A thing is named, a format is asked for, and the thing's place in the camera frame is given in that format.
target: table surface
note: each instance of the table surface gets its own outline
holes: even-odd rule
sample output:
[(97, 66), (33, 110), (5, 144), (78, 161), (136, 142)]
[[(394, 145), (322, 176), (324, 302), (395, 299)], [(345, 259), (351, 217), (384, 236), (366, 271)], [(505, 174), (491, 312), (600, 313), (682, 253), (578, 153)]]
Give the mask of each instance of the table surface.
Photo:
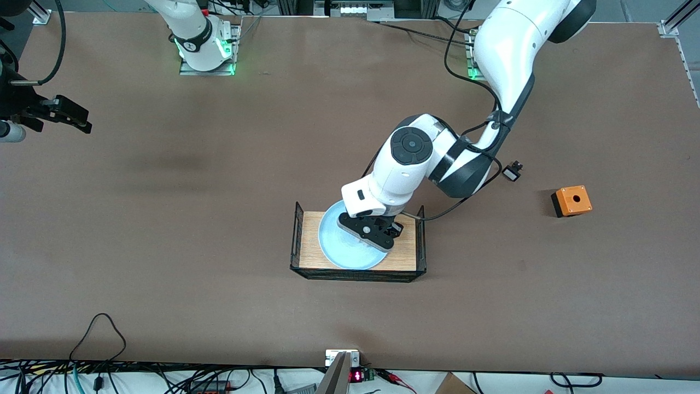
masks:
[[(179, 77), (158, 15), (66, 20), (63, 66), (38, 91), (87, 107), (93, 134), (48, 124), (0, 145), (0, 357), (65, 358), (104, 311), (123, 360), (313, 366), (359, 348), (401, 369), (700, 372), (700, 111), (654, 25), (541, 50), (499, 153), (522, 178), (428, 223), (428, 273), (399, 284), (290, 271), (294, 204), (338, 201), (406, 116), (486, 117), (442, 43), (263, 18), (236, 76)], [(56, 22), (34, 29), (23, 75), (52, 67)], [(465, 72), (463, 48), (450, 62)], [(553, 217), (553, 189), (576, 184), (594, 211)], [(452, 203), (426, 182), (409, 208)], [(76, 357), (119, 345), (101, 320)]]

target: orange box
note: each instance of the orange box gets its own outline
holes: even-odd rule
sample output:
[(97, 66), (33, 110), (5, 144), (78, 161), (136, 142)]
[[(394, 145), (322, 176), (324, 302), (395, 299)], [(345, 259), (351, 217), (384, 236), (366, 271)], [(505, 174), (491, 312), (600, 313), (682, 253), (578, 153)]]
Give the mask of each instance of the orange box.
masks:
[(556, 217), (576, 216), (593, 210), (583, 185), (562, 187), (552, 194)]

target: light blue plate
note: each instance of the light blue plate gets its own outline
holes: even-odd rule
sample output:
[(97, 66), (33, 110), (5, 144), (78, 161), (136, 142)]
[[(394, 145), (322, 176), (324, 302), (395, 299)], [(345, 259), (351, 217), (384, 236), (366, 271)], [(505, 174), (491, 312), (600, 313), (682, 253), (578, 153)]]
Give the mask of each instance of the light blue plate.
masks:
[(338, 217), (346, 212), (342, 201), (331, 205), (318, 226), (318, 243), (326, 259), (342, 269), (370, 269), (386, 257), (386, 253), (370, 246), (338, 225)]

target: wood grain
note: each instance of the wood grain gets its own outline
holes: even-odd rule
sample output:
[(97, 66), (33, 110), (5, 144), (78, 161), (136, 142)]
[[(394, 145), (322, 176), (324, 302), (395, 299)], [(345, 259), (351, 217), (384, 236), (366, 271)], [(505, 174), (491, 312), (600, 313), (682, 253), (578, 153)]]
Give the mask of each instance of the wood grain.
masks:
[[(299, 268), (338, 269), (328, 261), (319, 245), (319, 224), (324, 212), (304, 212), (302, 223), (302, 247)], [(370, 271), (416, 270), (416, 220), (399, 215), (396, 221), (403, 224), (401, 236), (394, 240), (394, 247), (379, 264)]]

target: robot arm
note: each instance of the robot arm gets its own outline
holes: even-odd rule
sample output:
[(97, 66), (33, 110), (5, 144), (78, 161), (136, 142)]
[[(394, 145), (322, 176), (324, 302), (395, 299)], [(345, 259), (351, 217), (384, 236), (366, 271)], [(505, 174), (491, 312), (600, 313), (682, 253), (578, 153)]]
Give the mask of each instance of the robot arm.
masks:
[(211, 71), (233, 56), (226, 48), (231, 22), (204, 16), (196, 0), (145, 0), (163, 17), (187, 64), (197, 71)]
[[(146, 0), (168, 24), (182, 58), (197, 71), (210, 71), (232, 57), (226, 42), (231, 24), (214, 15), (204, 16), (196, 0)], [(0, 16), (17, 15), (30, 1), (0, 0)], [(21, 142), (25, 126), (41, 132), (42, 121), (65, 123), (89, 134), (88, 111), (68, 98), (49, 100), (13, 68), (0, 67), (0, 142)]]
[(394, 238), (398, 234), (386, 221), (372, 228), (363, 218), (384, 216), (392, 222), (423, 177), (452, 198), (476, 193), (488, 177), (489, 156), (500, 149), (532, 91), (535, 55), (553, 35), (556, 39), (550, 41), (563, 42), (577, 34), (589, 22), (595, 5), (595, 0), (502, 0), (480, 27), (474, 43), (479, 69), (500, 101), (473, 144), (488, 156), (469, 149), (472, 142), (466, 136), (456, 136), (431, 115), (406, 118), (380, 149), (372, 173), (342, 187), (347, 214), (341, 215), (339, 225), (385, 250), (367, 234), (380, 232)]

